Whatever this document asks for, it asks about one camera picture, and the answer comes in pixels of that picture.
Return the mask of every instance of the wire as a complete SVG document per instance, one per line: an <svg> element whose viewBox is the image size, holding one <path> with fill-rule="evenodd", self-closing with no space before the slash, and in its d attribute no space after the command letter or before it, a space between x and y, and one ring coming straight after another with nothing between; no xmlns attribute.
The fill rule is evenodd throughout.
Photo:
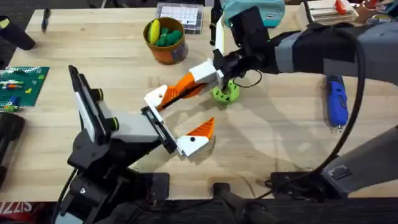
<svg viewBox="0 0 398 224"><path fill-rule="evenodd" d="M55 224L55 219L57 218L58 209L59 209L59 206L60 206L61 201L62 201L62 199L63 199L63 196L65 195L65 192L67 191L67 189L68 189L68 187L69 187L69 185L70 185L70 182L72 181L72 179L73 179L73 177L75 176L76 172L77 172L77 169L74 168L74 170L72 171L72 173L69 175L69 178L68 178L68 180L67 180L67 183L63 186L63 189L62 189L62 191L61 191L61 194L60 194L60 196L59 196L59 198L58 198L58 200L57 200L57 203L56 203L55 206L54 206L54 210L53 210L53 212L52 212L51 222L50 222L51 224Z"/></svg>
<svg viewBox="0 0 398 224"><path fill-rule="evenodd" d="M226 204L225 199L223 199L222 197L220 197L220 201L221 201L221 203L223 204L225 210L227 211L229 217L231 218L232 223L233 223L233 224L238 224L238 222L237 222L236 219L235 219L234 213L232 212L232 210L230 209L230 207Z"/></svg>
<svg viewBox="0 0 398 224"><path fill-rule="evenodd" d="M344 37L345 39L349 40L350 42L352 42L354 44L354 46L355 46L354 50L356 52L356 58L357 58L358 82L357 82L357 87L356 87L356 94L355 94L353 110L351 112L351 116L349 117L346 128L345 128L343 134L341 135L339 141L337 142L335 148L330 153L330 155L316 169L314 169L311 172L300 175L296 178L290 179L278 186L275 186L275 187L271 188L270 191L258 196L256 199L264 198L264 197L270 195L271 193L273 193L273 191L275 191L289 183L295 182L297 180L300 180L300 179L309 177L310 175L321 172L338 155L338 153L340 152L341 148L343 147L344 143L348 139L348 136L354 127L356 118L358 117L358 114L359 114L359 109L361 108L363 93L364 93L364 88L365 88L365 79L366 79L365 53L364 53L362 45L359 43L357 38L354 37L352 34L342 31L342 30L335 29L333 26L331 27L331 31L337 35Z"/></svg>
<svg viewBox="0 0 398 224"><path fill-rule="evenodd" d="M136 204L138 207L140 207L141 209L145 210L146 212L152 212L152 213L177 213L177 212L182 212L185 210L189 210L191 208L195 208L195 207L199 207L202 205L206 205L208 203L213 202L214 199L211 200L205 200L202 202L198 202L198 203L194 203L192 205L186 206L186 207L182 207L182 208L177 208L177 209L170 209L170 210L166 210L166 209L150 209L150 208L144 208L138 204Z"/></svg>
<svg viewBox="0 0 398 224"><path fill-rule="evenodd" d="M260 74L260 78L258 79L258 81L257 81L255 84L248 85L248 86L242 86L242 85L240 85L240 84L237 84L237 83L235 82L235 79L240 78L240 77L235 77L235 78L232 80L232 82L233 82L235 85L237 85L237 86L239 86L239 87L242 87L242 88L250 88L250 87L253 87L253 86L257 85L258 83L260 83L261 80L262 80L262 73L261 73L259 70L255 70L255 71L258 72L258 73Z"/></svg>
<svg viewBox="0 0 398 224"><path fill-rule="evenodd" d="M177 97L175 97L175 98L173 98L172 100L170 100L170 101L168 101L167 103L165 103L165 104L162 106L162 109L163 109L163 110L166 109L167 107L169 107L170 105L172 105L173 103L175 103L177 100L180 100L180 99L182 99L182 98L188 96L188 95L189 95L190 93L192 93L194 90L196 90L197 88L199 88L199 87L201 87L201 86L203 86L203 85L204 85L204 83L201 83L201 84L196 85L196 86L194 86L194 87L185 89L185 90L182 91Z"/></svg>
<svg viewBox="0 0 398 224"><path fill-rule="evenodd" d="M148 203L145 203L145 206L144 206L144 208L147 208L149 206L149 204ZM136 212L136 211L133 211L133 214L131 214L131 216L130 216L130 218L127 220L127 224L133 224L143 213L144 213L144 208L142 207L142 205L140 205L140 206L138 206L139 207L139 209L141 209L139 212L138 212L138 214L133 218L132 217L132 215Z"/></svg>

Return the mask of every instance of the orange pot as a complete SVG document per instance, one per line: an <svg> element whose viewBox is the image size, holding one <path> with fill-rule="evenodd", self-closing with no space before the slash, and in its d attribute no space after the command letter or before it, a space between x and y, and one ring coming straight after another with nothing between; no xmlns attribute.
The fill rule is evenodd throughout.
<svg viewBox="0 0 398 224"><path fill-rule="evenodd" d="M182 37L176 44L169 47L157 47L150 44L148 42L148 30L152 22L151 21L145 26L145 29L142 33L144 35L145 43L150 48L150 51L158 62L167 65L181 62L188 55L188 46L185 43L185 33L183 25L179 21L169 17L157 19L160 22L160 28L169 28L170 31L179 30L182 33Z"/></svg>

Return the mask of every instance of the black bracket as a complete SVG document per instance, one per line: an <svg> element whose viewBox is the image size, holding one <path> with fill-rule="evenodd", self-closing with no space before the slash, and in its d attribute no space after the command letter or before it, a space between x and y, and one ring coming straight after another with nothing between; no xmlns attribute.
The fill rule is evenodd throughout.
<svg viewBox="0 0 398 224"><path fill-rule="evenodd" d="M308 172L273 172L271 179L266 181L269 188L277 187L283 183L297 178ZM324 202L330 199L342 199L343 197L321 175L312 174L308 177L293 181L274 190L273 195L277 199L311 200Z"/></svg>

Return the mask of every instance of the green object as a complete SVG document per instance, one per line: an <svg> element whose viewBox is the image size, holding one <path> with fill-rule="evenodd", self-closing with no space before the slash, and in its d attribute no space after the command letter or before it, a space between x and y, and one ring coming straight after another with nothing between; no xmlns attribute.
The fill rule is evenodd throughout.
<svg viewBox="0 0 398 224"><path fill-rule="evenodd" d="M34 106L49 69L48 67L7 67L0 76L0 82L18 80L24 82L24 85L13 90L0 88L0 108L4 109L12 96L18 97L20 107Z"/></svg>
<svg viewBox="0 0 398 224"><path fill-rule="evenodd" d="M169 28L162 28L162 32L160 33L160 38L157 40L155 46L158 47L166 47L166 37L169 33Z"/></svg>
<svg viewBox="0 0 398 224"><path fill-rule="evenodd" d="M167 35L166 45L171 46L176 44L182 37L182 33L179 30L175 30Z"/></svg>
<svg viewBox="0 0 398 224"><path fill-rule="evenodd" d="M216 86L214 87L212 94L217 102L225 105L235 102L239 97L239 87L231 80L228 82L225 92L226 93L223 93L218 86Z"/></svg>
<svg viewBox="0 0 398 224"><path fill-rule="evenodd" d="M169 28L162 28L162 33L159 40L157 40L155 46L158 47L169 47L176 44L182 37L182 33L179 30L175 30L169 33Z"/></svg>

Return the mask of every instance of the wooden table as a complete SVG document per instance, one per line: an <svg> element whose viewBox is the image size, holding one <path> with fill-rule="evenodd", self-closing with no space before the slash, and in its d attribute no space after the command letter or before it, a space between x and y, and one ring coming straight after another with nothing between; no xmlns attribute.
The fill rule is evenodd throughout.
<svg viewBox="0 0 398 224"><path fill-rule="evenodd" d="M287 6L284 20L271 29L272 35L296 29L295 10ZM208 8L202 35L187 35L188 57L167 66L153 59L142 37L155 9L53 10L46 34L40 31L42 14L35 11L27 27L37 47L26 52L17 49L10 64L49 66L50 71L36 106L20 114L27 127L1 189L2 201L56 200L72 170L67 159L80 127L69 64L77 66L93 88L104 90L110 108L139 113L146 93L176 83L189 68L212 58ZM230 31L225 36L226 51L234 50ZM259 78L256 72L246 77L239 81L249 84ZM173 199L209 198L212 183L221 181L243 197L258 196L267 190L261 182L271 172L316 167L340 137L324 122L323 78L305 73L264 74L258 86L242 89L239 100L227 107L217 105L210 94L181 100L163 112L169 128L181 135L214 116L214 146L191 159L169 155L159 147L132 167L168 172ZM356 79L345 78L345 83L352 107ZM397 102L396 86L367 80L359 119L343 152L396 124ZM397 186L398 182L390 182L353 195L398 196Z"/></svg>

